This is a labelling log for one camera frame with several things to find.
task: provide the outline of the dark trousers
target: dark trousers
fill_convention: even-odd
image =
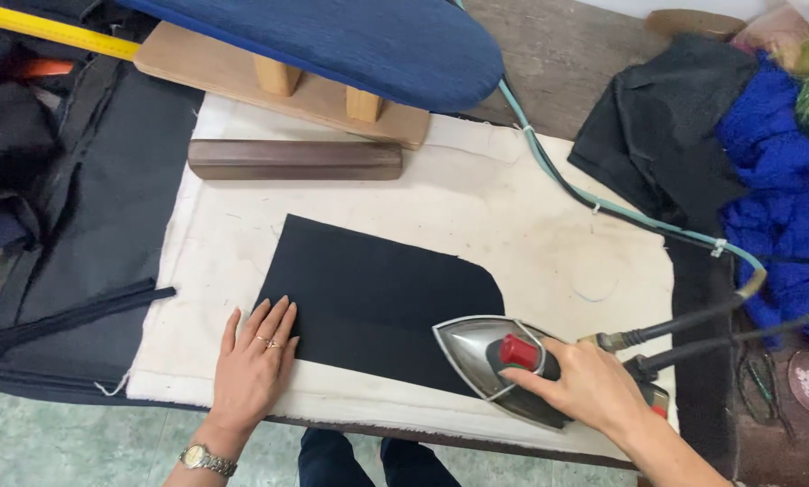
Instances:
[[[434,451],[415,441],[385,437],[380,460],[388,487],[460,487]],[[316,428],[308,428],[302,435],[299,482],[302,487],[374,487],[356,462],[347,438]]]

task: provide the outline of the watch face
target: watch face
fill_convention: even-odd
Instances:
[[[185,451],[185,454],[182,456],[182,462],[186,467],[193,469],[200,465],[204,453],[205,451],[202,445],[194,445]]]

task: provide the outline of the green tiled floor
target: green tiled floor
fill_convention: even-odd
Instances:
[[[54,404],[0,394],[0,487],[158,485],[203,418],[156,407]],[[303,428],[261,423],[230,485],[298,484]],[[348,435],[368,476],[384,485],[380,438]],[[465,486],[631,487],[625,470],[433,447]]]

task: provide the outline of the white canvas pressing surface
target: white canvas pressing surface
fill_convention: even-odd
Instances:
[[[361,139],[211,94],[194,138]],[[572,142],[540,141],[572,184],[627,205],[566,162]],[[211,405],[225,321],[235,305],[249,313],[288,213],[477,263],[495,278],[508,316],[565,340],[671,318],[662,237],[575,202],[540,169],[521,132],[432,115],[424,146],[404,157],[396,181],[202,181],[186,167],[158,281],[179,293],[149,310],[129,398]],[[667,336],[621,358],[670,347]],[[674,371],[658,384],[673,396],[677,428]],[[579,423],[559,432],[481,400],[304,360],[273,414],[626,459]]]

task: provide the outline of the steam iron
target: steam iron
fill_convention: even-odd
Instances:
[[[540,396],[498,374],[505,368],[520,367],[557,381],[561,377],[558,361],[540,343],[544,337],[557,337],[522,320],[493,315],[455,318],[432,330],[453,369],[484,400],[552,428],[562,429],[572,421]]]

